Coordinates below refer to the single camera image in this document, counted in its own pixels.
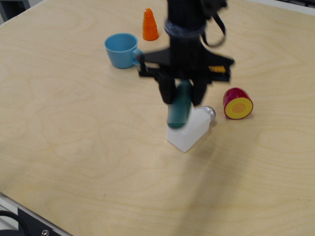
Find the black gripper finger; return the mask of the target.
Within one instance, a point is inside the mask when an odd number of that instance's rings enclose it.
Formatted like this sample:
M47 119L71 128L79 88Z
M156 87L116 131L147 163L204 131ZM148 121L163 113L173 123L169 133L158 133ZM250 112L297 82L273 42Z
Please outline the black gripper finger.
M207 86L211 84L212 81L208 79L195 79L193 80L193 86L191 89L191 101L194 106L198 106L205 95Z
M169 74L158 74L155 77L164 103L172 103L176 96L175 79Z

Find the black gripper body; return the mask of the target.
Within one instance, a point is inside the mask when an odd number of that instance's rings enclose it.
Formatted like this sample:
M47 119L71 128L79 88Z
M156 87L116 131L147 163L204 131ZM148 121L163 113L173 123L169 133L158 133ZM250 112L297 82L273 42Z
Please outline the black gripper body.
M207 67L210 53L212 52L204 47L199 38L171 38L168 48L143 53L137 57L140 62L139 75L155 79L158 74L169 74L180 80L208 79L212 82L228 82L234 60L224 57L227 65L225 73L211 72Z

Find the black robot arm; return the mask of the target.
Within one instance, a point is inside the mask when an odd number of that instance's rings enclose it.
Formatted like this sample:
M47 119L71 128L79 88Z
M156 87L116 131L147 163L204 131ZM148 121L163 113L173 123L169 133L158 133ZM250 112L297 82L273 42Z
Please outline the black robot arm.
M177 95L175 79L192 82L189 95L194 106L201 103L212 81L228 82L234 59L214 54L206 40L207 21L214 19L222 32L225 26L218 11L224 0L169 0L164 29L169 47L137 56L139 75L153 77L159 84L162 100L172 104Z

